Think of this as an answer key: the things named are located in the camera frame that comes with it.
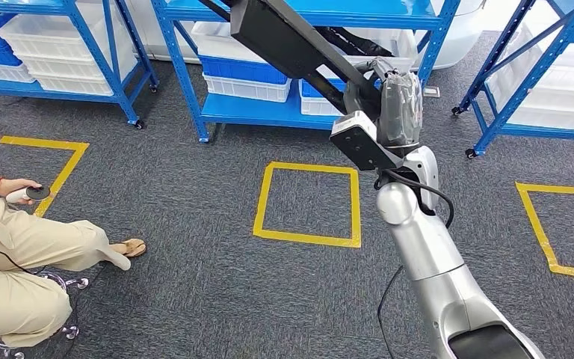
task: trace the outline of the woman's hand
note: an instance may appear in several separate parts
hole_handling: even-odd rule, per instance
[[[0,184],[0,196],[6,197],[8,194],[17,191],[24,187],[42,187],[41,184],[32,181],[31,179],[2,179]],[[19,200],[18,204],[34,204],[34,200]]]

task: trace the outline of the foot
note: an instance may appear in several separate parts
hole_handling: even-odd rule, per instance
[[[146,244],[141,239],[128,239],[122,243],[111,245],[114,251],[125,257],[132,258],[140,256],[146,252]]]

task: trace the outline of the controller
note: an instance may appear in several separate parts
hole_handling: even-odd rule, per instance
[[[24,187],[16,190],[5,197],[9,203],[17,203],[19,200],[44,200],[49,197],[49,188]]]

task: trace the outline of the sandal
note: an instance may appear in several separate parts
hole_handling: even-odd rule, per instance
[[[131,238],[122,242],[126,246],[124,256],[127,258],[137,257],[146,252],[146,243],[141,239]]]

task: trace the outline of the gray carpet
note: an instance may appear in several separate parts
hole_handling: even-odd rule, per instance
[[[514,186],[574,185],[574,141],[498,138],[468,160],[476,120],[450,117],[495,38],[484,34],[461,63],[433,73],[442,98],[425,101],[422,140],[456,203],[451,233],[481,287],[547,358],[574,359],[574,277],[549,271]],[[374,208],[373,174],[359,175],[360,249],[252,236],[269,162],[351,163],[322,131],[211,126],[213,142],[199,144],[172,66],[155,68],[161,90],[137,103],[144,131],[124,124],[115,105],[0,96],[1,135],[91,143],[47,218],[86,218],[114,240],[149,243],[128,272],[85,272],[99,276],[75,294],[82,334],[67,357],[387,358],[376,310],[400,263]],[[200,67],[190,71],[203,98]],[[48,182],[67,156],[0,145],[0,174]],[[558,258],[574,266],[574,197],[531,198]],[[267,229],[348,235],[346,176],[281,170],[268,199]],[[428,357],[405,280],[383,320],[396,358]],[[27,354],[63,358],[69,347],[53,338]]]

